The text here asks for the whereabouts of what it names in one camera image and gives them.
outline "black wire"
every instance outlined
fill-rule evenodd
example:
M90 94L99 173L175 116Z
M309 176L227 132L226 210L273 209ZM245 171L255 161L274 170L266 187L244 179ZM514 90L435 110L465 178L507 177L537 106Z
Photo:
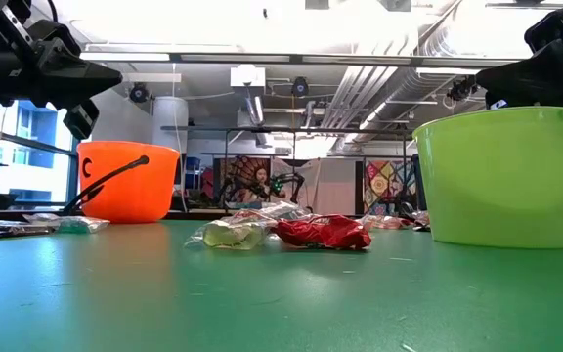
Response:
M54 5L54 0L47 0L49 3L49 8L51 9L51 17L54 22L58 22L58 11L56 11L56 5Z

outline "red plastic bag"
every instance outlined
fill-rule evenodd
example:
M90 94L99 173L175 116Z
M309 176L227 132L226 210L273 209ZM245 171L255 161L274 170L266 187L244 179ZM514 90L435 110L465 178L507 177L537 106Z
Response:
M370 245L367 230L357 221L342 215L312 220L281 220L273 228L284 242L297 246L362 249Z

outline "plastic bucket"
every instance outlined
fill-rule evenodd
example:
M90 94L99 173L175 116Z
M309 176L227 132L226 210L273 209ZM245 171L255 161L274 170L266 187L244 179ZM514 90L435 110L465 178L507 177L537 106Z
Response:
M434 240L563 247L563 108L466 113L413 136Z
M82 202L87 216L113 223L149 223L171 206L179 153L170 148L133 142L88 142L77 147L79 180L84 190L110 172L145 155L149 162L104 183Z

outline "orange bucket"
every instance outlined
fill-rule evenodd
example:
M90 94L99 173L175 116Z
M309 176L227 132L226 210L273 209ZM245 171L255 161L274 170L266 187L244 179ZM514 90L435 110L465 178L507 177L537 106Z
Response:
M82 201L86 216L112 223L150 223L168 212L180 154L166 147L134 142L88 142L77 146L79 180L85 190L111 172L144 159L103 183Z

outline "glass window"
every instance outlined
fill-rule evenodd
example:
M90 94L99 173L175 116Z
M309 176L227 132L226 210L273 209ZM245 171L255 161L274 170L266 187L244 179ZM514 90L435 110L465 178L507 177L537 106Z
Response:
M37 108L30 101L17 101L10 107L0 105L0 131L70 151L72 135L63 124L66 110L56 111L48 104Z
M66 201L70 157L0 141L0 194L18 200Z

